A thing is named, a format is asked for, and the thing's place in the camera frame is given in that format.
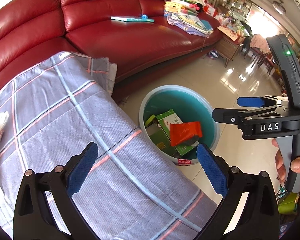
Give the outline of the red orange snack wrapper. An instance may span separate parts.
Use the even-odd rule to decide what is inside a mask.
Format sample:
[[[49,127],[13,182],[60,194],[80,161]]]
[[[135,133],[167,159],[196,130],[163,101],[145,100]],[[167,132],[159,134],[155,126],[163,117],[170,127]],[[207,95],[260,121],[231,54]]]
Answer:
[[[192,145],[203,136],[199,121],[182,124],[170,124],[170,141],[172,146]]]

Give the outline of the green white medicine box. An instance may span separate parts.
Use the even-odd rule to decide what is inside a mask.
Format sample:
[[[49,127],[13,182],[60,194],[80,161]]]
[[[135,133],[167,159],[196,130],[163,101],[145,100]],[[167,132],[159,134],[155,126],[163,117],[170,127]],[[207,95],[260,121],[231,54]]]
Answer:
[[[203,136],[199,121],[184,123],[173,109],[157,115],[156,119],[180,156],[199,145],[198,140]]]

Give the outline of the white burger food box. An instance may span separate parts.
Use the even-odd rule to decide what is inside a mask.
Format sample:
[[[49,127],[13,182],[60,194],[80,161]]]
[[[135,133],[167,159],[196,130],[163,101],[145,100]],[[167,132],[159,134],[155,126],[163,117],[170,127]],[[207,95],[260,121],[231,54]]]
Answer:
[[[162,119],[160,123],[157,117],[152,114],[145,122],[145,128],[157,148],[171,157],[180,158],[181,155],[177,149],[171,146],[170,135],[166,134],[166,131],[170,131],[170,124],[171,122],[167,118]]]

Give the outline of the teal plastic trash bucket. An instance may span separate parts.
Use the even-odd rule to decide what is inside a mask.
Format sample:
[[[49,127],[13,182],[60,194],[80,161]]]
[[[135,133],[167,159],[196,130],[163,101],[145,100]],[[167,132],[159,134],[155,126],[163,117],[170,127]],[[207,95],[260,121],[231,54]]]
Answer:
[[[151,90],[143,99],[139,109],[139,126],[146,132],[146,121],[151,115],[174,110],[181,121],[198,121],[201,124],[203,137],[199,143],[206,144],[212,151],[215,150],[219,137],[220,127],[213,118],[213,108],[209,102],[195,91],[178,85],[164,85]]]

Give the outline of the small blue white ball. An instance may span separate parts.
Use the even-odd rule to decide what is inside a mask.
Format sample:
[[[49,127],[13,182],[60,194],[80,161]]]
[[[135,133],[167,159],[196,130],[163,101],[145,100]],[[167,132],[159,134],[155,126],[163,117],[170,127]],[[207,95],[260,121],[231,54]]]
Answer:
[[[213,60],[216,60],[216,59],[218,59],[218,57],[219,57],[219,53],[218,53],[218,51],[215,50],[215,49],[209,51],[209,53],[208,53],[207,55],[208,55],[208,57],[209,57],[210,59],[213,59]]]

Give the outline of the wooden side table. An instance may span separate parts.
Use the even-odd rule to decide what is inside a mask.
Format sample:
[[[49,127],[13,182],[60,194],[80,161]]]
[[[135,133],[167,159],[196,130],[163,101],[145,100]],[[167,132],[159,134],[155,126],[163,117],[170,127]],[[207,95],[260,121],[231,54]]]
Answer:
[[[225,59],[224,67],[226,68],[242,48],[244,37],[222,25],[217,29],[223,34],[223,37],[217,42],[215,50]]]

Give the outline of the purple plaid tablecloth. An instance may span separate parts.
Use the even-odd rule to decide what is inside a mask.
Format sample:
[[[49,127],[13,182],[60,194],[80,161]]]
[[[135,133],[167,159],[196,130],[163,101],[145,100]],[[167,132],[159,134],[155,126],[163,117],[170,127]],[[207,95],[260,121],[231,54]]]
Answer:
[[[24,173],[65,165],[94,142],[98,158],[73,200],[101,239],[193,239],[217,205],[111,98],[116,64],[61,51],[6,82],[0,114],[0,227],[13,235]]]

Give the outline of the pile of colourful papers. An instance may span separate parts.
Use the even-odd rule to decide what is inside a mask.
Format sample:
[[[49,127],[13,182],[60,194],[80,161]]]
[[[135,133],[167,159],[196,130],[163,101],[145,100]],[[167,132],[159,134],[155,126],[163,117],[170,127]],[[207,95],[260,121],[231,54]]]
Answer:
[[[209,37],[213,33],[213,27],[198,17],[205,5],[204,0],[165,1],[164,16],[169,25],[176,26],[190,35]]]

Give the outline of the red leather sofa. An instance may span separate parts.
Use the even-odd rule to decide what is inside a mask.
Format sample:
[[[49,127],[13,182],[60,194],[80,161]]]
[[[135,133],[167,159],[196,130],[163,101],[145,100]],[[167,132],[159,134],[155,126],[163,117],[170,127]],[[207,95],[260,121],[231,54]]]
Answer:
[[[209,37],[169,25],[168,0],[12,0],[0,9],[0,90],[17,74],[60,51],[106,57],[117,65],[116,101],[182,63],[206,54],[222,38],[219,22]],[[121,22],[111,16],[148,16]]]

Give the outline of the teal book on sofa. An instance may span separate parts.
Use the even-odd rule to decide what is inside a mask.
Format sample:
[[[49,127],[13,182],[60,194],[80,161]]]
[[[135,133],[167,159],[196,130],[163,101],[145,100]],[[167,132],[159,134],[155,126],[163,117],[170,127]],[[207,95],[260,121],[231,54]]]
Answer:
[[[142,15],[141,17],[136,16],[111,16],[111,20],[121,21],[121,22],[148,22],[154,23],[155,20],[152,18],[148,18],[146,15]]]

